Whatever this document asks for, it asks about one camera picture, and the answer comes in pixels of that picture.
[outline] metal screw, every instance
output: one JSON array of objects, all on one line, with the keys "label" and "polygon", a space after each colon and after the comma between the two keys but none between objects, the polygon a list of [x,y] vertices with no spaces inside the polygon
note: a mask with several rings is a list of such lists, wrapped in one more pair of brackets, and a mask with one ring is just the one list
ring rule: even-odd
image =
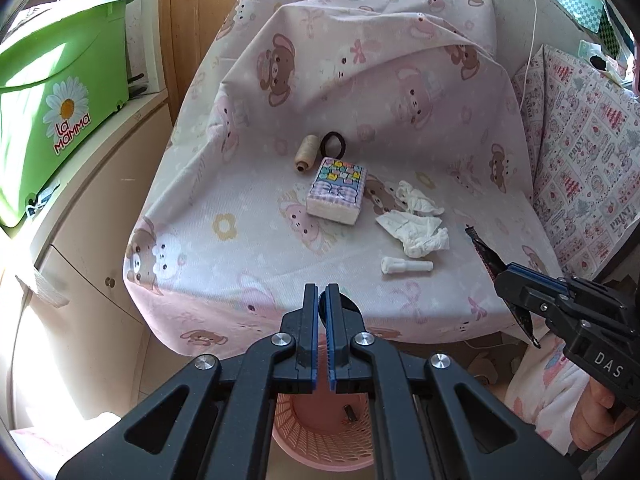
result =
[{"label": "metal screw", "polygon": [[438,368],[439,370],[449,368],[451,364],[451,358],[446,354],[434,354],[431,356],[429,361],[431,361],[431,366]]},{"label": "metal screw", "polygon": [[278,332],[271,336],[271,342],[276,346],[286,346],[291,343],[292,337],[286,332]]},{"label": "metal screw", "polygon": [[360,332],[359,334],[356,334],[353,339],[356,341],[357,344],[361,346],[369,346],[369,345],[373,345],[373,342],[376,340],[376,337],[373,334],[370,334],[369,332]]},{"label": "metal screw", "polygon": [[216,357],[211,354],[202,354],[196,357],[194,364],[198,370],[209,370],[216,365]]}]

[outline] black hair tie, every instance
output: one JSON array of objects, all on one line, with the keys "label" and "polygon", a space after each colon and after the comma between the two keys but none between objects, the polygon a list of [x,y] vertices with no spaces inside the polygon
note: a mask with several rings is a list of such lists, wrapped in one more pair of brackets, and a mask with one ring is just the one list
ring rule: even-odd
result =
[{"label": "black hair tie", "polygon": [[[335,137],[340,141],[340,153],[338,153],[338,155],[335,155],[335,156],[326,154],[326,144],[329,141],[329,139],[331,139],[331,137]],[[347,144],[346,142],[344,142],[344,137],[341,136],[341,134],[339,134],[338,132],[329,132],[320,141],[320,155],[322,156],[330,156],[331,158],[340,160],[344,156],[344,151],[346,149],[347,149]]]}]

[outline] blue gripper pad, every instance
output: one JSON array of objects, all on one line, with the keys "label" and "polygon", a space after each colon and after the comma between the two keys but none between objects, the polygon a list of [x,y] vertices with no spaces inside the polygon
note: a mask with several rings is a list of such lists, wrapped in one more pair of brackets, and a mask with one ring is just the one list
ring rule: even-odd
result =
[{"label": "blue gripper pad", "polygon": [[535,270],[529,269],[529,267],[521,266],[520,264],[508,264],[507,269],[510,271],[527,278],[533,282],[538,282],[540,285],[548,286],[551,290],[554,290],[558,294],[569,295],[569,289],[565,283],[559,282],[555,278],[541,274]]},{"label": "blue gripper pad", "polygon": [[326,328],[326,365],[329,377],[329,389],[335,391],[335,342],[334,342],[334,315],[331,307],[331,295],[329,287],[324,292],[325,328]]},{"label": "blue gripper pad", "polygon": [[318,386],[318,287],[316,286],[316,295],[314,297],[314,325],[313,325],[313,344],[311,351],[311,380],[314,390]]}]

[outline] wooden wall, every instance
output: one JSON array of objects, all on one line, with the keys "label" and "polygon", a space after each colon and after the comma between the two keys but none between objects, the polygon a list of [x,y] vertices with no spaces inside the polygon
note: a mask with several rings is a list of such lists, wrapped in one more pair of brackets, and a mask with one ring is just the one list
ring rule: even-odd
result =
[{"label": "wooden wall", "polygon": [[236,0],[160,0],[160,42],[172,121]]}]

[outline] human hand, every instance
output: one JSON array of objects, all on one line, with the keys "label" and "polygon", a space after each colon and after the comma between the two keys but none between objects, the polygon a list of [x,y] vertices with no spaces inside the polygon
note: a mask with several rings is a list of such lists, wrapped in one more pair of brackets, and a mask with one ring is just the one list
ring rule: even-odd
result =
[{"label": "human hand", "polygon": [[613,393],[595,379],[589,378],[589,384],[578,400],[569,424],[572,439],[577,447],[585,451],[590,450],[635,416],[636,413],[627,408],[614,421],[607,410],[615,401]]}]

